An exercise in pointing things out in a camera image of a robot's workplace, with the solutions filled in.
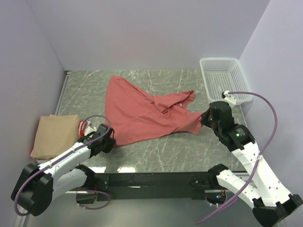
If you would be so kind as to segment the red t shirt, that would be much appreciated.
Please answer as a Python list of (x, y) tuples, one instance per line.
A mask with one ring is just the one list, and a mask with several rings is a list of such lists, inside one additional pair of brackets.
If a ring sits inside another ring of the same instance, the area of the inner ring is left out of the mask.
[(117, 146), (156, 139), (175, 132), (198, 134), (202, 113), (191, 112), (193, 90), (152, 96), (119, 76), (111, 76), (105, 100), (105, 115), (114, 129)]

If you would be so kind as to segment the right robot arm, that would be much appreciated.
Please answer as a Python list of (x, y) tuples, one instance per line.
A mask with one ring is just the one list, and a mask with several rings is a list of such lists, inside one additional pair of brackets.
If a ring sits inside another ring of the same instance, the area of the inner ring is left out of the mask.
[(252, 209), (253, 215), (263, 227), (273, 227), (292, 214), (303, 204), (298, 194), (292, 194), (277, 178), (262, 156), (255, 138), (249, 129), (237, 124), (232, 108), (227, 102), (210, 103), (202, 115), (202, 124), (214, 131), (219, 141), (239, 160), (247, 173), (248, 180), (236, 176), (228, 167), (218, 164), (208, 173), (208, 184), (214, 189), (226, 188), (234, 193), (219, 210), (240, 198)]

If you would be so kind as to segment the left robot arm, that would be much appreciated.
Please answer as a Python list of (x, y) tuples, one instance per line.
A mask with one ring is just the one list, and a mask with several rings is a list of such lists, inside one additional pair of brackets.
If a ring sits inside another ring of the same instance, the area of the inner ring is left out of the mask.
[(19, 216), (38, 216), (53, 200), (77, 188), (95, 197), (103, 194), (107, 197), (106, 204), (109, 204), (111, 196), (97, 190), (96, 174), (83, 162), (99, 153), (109, 153), (116, 143), (114, 133), (110, 125), (101, 124), (96, 131), (80, 137), (69, 149), (50, 161), (25, 166), (11, 194), (15, 213)]

